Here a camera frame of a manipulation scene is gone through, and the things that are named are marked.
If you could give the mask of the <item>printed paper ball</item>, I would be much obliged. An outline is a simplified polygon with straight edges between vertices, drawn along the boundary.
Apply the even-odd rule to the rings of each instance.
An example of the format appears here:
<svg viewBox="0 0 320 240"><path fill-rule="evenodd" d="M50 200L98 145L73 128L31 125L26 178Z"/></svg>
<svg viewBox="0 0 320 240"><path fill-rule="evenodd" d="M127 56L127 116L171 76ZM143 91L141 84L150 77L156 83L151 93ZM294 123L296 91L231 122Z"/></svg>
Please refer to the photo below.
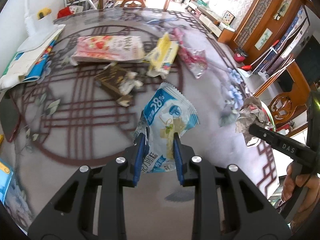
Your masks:
<svg viewBox="0 0 320 240"><path fill-rule="evenodd" d="M250 96L244 100L239 117L235 122L235 131L244 136L247 147L257 146L261 141L261 139L250 135L249 127L252 124L256 124L262 128L269 126L269 120L263 111L261 100L254 96Z"/></svg>

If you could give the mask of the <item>pink foil snack wrapper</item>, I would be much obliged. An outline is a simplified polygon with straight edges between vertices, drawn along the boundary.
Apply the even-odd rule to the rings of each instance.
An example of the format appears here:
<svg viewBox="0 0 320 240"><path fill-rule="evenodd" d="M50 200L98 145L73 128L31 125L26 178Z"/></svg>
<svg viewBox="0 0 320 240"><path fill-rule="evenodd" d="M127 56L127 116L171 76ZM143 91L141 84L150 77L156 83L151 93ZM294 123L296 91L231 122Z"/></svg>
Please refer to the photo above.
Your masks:
<svg viewBox="0 0 320 240"><path fill-rule="evenodd" d="M188 68L196 79L199 79L208 68L205 51L186 47L183 41L183 31L179 28L174 28L172 35L179 44L178 55L181 62Z"/></svg>

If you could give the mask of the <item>blue white snack bag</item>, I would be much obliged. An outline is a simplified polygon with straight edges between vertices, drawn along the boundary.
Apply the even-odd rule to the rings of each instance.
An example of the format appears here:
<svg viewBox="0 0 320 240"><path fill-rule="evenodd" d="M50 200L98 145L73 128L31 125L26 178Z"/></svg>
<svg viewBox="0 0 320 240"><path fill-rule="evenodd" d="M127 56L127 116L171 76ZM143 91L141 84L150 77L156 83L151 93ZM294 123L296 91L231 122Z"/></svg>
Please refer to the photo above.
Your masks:
<svg viewBox="0 0 320 240"><path fill-rule="evenodd" d="M199 125L197 110L173 85L163 82L144 107L138 126L133 134L146 135L146 150L143 157L143 173L173 171L174 134L179 137Z"/></svg>

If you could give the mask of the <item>dark brown cigarette box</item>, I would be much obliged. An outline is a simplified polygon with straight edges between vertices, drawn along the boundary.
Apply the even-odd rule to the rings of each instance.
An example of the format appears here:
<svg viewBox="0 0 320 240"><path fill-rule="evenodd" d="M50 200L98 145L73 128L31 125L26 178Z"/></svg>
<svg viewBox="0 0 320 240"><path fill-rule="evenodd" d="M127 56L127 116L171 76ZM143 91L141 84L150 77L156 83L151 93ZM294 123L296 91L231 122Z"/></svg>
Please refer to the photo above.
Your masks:
<svg viewBox="0 0 320 240"><path fill-rule="evenodd" d="M95 77L95 84L110 95L117 104L129 107L133 99L131 92L143 87L137 72L125 70L115 62L106 65Z"/></svg>

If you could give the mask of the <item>yellow torn carton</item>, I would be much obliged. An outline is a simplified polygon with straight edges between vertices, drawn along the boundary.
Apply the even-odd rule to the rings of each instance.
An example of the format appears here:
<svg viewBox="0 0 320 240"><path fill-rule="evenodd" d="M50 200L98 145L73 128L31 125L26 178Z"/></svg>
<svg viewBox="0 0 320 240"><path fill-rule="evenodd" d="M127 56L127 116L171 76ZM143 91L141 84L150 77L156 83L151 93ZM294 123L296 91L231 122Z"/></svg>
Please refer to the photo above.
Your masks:
<svg viewBox="0 0 320 240"><path fill-rule="evenodd" d="M165 33L157 41L156 47L144 59L145 62L149 63L146 75L149 77L160 76L163 80L166 79L170 73L178 49L179 43L172 41L169 33Z"/></svg>

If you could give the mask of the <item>pink strawberry Pocky box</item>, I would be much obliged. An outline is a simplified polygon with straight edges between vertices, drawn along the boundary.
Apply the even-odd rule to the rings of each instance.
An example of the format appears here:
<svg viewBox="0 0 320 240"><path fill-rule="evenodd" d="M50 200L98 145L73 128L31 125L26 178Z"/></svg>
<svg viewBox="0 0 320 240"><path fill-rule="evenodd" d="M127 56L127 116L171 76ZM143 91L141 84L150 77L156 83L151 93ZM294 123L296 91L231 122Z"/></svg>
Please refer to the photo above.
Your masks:
<svg viewBox="0 0 320 240"><path fill-rule="evenodd" d="M139 36L100 35L80 36L70 60L77 66L81 62L140 62L144 57Z"/></svg>

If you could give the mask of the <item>red small trash bin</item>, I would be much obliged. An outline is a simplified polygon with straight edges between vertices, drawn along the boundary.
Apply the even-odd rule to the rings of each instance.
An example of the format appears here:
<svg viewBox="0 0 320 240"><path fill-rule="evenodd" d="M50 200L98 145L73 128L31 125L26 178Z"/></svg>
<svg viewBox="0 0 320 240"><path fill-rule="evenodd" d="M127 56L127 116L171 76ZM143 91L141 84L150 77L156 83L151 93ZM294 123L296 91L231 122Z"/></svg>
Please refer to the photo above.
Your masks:
<svg viewBox="0 0 320 240"><path fill-rule="evenodd" d="M241 47L235 49L235 54L233 56L235 62L242 63L247 57L248 54Z"/></svg>

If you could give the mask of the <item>carved wooden chair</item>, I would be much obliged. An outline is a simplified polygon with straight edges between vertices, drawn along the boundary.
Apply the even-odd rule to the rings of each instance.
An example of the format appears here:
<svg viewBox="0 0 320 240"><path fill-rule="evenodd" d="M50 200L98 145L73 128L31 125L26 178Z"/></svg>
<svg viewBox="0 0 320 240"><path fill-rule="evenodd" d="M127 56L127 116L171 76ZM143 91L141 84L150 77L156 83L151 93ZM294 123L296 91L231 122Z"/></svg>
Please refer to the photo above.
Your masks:
<svg viewBox="0 0 320 240"><path fill-rule="evenodd" d="M288 72L293 85L289 92L282 92L272 99L268 105L271 111L274 125L281 127L287 124L295 117L306 111L307 102L311 88L307 83L299 66L293 61L285 67L272 74L254 93L253 96L258 97L262 94L278 77L284 72Z"/></svg>

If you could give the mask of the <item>blue yellow plastic toy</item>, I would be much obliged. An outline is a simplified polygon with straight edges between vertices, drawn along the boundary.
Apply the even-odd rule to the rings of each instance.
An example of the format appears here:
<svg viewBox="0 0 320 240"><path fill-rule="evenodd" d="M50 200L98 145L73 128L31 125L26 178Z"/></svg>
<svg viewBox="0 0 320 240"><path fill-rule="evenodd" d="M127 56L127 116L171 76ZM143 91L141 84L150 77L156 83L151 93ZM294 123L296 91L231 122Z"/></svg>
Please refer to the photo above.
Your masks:
<svg viewBox="0 0 320 240"><path fill-rule="evenodd" d="M4 204L5 197L12 179L14 171L10 165L0 160L0 199Z"/></svg>

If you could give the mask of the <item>red dustpan and broom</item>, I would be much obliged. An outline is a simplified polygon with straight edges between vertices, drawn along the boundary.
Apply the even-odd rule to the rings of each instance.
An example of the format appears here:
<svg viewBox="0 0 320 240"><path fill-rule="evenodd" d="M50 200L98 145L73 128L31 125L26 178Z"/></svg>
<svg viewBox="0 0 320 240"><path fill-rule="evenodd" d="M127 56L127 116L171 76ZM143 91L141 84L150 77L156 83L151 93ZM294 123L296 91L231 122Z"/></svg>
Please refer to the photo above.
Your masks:
<svg viewBox="0 0 320 240"><path fill-rule="evenodd" d="M241 66L240 69L246 71L246 72L255 72L260 65L265 61L265 59L270 55L271 52L275 52L277 54L277 51L275 50L275 46L279 43L279 40L276 40L270 48L268 48L264 53L262 53L254 62L252 62L249 65Z"/></svg>

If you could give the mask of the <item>framed art on cabinet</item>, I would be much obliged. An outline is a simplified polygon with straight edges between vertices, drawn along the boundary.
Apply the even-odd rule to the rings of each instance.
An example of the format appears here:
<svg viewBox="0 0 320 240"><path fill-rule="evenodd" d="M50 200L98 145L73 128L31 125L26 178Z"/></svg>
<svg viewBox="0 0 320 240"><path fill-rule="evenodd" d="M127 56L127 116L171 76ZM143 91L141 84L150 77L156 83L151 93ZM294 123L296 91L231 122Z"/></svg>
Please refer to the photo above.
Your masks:
<svg viewBox="0 0 320 240"><path fill-rule="evenodd" d="M226 25L231 25L234 19L235 19L235 16L228 10L225 12L224 16L222 17L222 20Z"/></svg>

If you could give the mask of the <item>wooden tv cabinet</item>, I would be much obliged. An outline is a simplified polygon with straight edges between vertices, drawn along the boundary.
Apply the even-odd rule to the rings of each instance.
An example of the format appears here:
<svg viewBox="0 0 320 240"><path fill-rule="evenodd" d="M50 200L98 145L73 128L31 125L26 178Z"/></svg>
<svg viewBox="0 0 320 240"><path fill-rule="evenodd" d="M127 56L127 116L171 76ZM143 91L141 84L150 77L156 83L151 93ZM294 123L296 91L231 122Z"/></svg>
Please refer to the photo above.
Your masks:
<svg viewBox="0 0 320 240"><path fill-rule="evenodd" d="M218 42L228 44L231 41L235 30L226 25L216 13L194 1L189 2L186 9L217 37Z"/></svg>

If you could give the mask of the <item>stack of books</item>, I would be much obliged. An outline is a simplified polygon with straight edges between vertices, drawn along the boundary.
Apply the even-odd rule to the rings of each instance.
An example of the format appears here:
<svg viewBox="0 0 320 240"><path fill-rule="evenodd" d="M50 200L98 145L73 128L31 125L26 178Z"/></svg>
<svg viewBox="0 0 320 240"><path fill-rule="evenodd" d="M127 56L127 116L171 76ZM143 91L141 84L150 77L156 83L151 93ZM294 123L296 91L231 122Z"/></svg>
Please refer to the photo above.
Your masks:
<svg viewBox="0 0 320 240"><path fill-rule="evenodd" d="M15 54L1 76L1 92L20 83L34 82L40 79L49 53L65 26L65 24L59 24L57 31L39 48Z"/></svg>

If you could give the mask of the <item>white desk lamp base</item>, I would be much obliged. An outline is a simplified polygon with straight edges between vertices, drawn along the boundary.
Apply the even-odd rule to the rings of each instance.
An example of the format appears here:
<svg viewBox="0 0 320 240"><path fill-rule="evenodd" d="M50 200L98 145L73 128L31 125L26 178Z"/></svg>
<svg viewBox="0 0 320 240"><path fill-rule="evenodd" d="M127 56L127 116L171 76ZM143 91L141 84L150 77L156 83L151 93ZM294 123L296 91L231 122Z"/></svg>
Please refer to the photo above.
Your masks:
<svg viewBox="0 0 320 240"><path fill-rule="evenodd" d="M29 0L24 0L24 23L28 37L18 47L17 53L25 53L39 48L50 38L60 34L66 26L65 24L54 24L50 14L39 19L37 14L30 12Z"/></svg>

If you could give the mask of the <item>yellow tape roll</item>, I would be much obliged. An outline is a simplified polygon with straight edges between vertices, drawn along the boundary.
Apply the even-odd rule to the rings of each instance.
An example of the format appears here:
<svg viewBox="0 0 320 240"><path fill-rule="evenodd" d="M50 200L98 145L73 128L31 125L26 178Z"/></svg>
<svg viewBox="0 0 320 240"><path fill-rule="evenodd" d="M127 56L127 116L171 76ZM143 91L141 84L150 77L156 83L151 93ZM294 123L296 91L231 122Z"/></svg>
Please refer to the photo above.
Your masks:
<svg viewBox="0 0 320 240"><path fill-rule="evenodd" d="M46 17L47 15L51 14L52 10L50 8L43 8L40 11L38 11L37 13L37 18L40 20L44 17Z"/></svg>

